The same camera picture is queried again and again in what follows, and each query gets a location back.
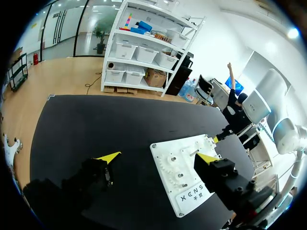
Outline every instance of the potted plant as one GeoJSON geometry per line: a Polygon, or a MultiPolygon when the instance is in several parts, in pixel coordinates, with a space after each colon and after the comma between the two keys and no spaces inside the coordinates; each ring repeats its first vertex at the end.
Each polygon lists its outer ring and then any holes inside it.
{"type": "Polygon", "coordinates": [[[104,36],[105,34],[109,34],[111,32],[113,22],[115,20],[116,14],[114,17],[108,16],[103,19],[100,19],[96,22],[93,33],[96,34],[97,38],[100,38],[100,43],[97,44],[97,54],[102,54],[105,48],[104,36]]]}

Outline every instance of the raised arm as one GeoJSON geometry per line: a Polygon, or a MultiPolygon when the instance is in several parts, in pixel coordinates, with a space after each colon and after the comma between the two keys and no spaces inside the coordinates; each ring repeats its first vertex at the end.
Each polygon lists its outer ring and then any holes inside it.
{"type": "Polygon", "coordinates": [[[229,62],[227,67],[229,68],[229,74],[230,74],[230,79],[231,79],[231,89],[236,89],[236,81],[235,81],[235,77],[234,74],[232,72],[232,68],[231,68],[231,63],[229,62]]]}

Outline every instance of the wooden pallet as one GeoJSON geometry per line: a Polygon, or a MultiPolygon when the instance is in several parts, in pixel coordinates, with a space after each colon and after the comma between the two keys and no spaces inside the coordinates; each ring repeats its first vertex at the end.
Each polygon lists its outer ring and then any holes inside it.
{"type": "Polygon", "coordinates": [[[108,93],[114,93],[114,92],[128,93],[128,94],[133,94],[133,95],[138,94],[137,89],[125,88],[125,87],[113,87],[113,86],[105,86],[104,92],[108,92],[108,93]]]}

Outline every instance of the colorful toy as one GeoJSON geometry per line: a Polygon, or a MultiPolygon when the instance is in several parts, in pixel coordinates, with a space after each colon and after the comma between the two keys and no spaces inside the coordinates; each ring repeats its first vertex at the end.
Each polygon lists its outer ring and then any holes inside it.
{"type": "Polygon", "coordinates": [[[126,24],[124,26],[124,29],[128,29],[128,25],[129,25],[129,22],[130,22],[130,19],[132,18],[132,13],[129,15],[127,21],[126,21],[126,24]]]}

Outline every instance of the red fire extinguisher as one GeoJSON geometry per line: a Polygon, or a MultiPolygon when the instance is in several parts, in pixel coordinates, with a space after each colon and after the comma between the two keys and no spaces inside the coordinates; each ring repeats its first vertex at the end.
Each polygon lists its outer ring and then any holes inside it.
{"type": "Polygon", "coordinates": [[[33,54],[33,64],[37,65],[38,64],[38,53],[33,54]]]}

